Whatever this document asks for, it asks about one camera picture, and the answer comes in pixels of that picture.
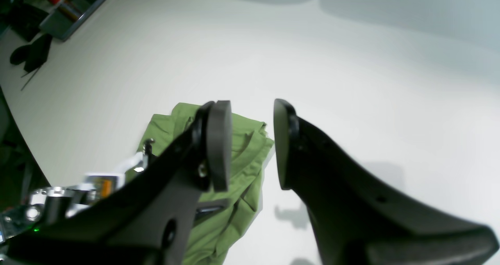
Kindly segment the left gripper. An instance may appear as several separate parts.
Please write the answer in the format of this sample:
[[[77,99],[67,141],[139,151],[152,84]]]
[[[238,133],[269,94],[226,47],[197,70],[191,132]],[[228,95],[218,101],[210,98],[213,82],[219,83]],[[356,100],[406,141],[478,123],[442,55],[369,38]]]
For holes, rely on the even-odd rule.
[[[148,165],[157,158],[152,153],[154,143],[155,139],[147,138],[143,142],[142,149],[120,163],[114,173],[89,173],[85,175],[82,183],[70,187],[74,195],[66,211],[66,217],[70,218],[109,197],[145,171]]]

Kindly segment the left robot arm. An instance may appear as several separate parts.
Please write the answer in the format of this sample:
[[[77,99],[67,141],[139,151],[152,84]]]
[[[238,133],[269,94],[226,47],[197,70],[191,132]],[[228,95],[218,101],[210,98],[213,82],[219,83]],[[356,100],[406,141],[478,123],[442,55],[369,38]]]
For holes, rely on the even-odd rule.
[[[109,197],[131,180],[127,178],[128,172],[139,174],[157,158],[152,153],[153,143],[155,139],[146,139],[141,150],[120,162],[113,172],[90,172],[73,186],[32,191],[27,202],[1,213],[1,244],[23,232],[37,232],[45,225],[73,217]]]

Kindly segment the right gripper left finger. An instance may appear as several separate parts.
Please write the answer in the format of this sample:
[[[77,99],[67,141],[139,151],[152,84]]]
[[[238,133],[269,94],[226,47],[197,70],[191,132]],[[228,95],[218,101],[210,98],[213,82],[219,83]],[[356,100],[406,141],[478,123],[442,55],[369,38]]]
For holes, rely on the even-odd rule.
[[[203,192],[227,192],[228,100],[198,108],[190,126],[129,183],[102,180],[34,192],[27,229],[7,239],[7,265],[180,265]]]

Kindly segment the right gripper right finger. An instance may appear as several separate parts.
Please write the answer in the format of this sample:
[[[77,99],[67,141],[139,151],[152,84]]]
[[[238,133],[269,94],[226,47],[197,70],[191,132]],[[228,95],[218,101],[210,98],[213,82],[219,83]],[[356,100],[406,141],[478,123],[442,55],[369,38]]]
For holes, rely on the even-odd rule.
[[[482,265],[498,252],[490,227],[384,183],[286,100],[273,120],[280,187],[306,206],[324,265]]]

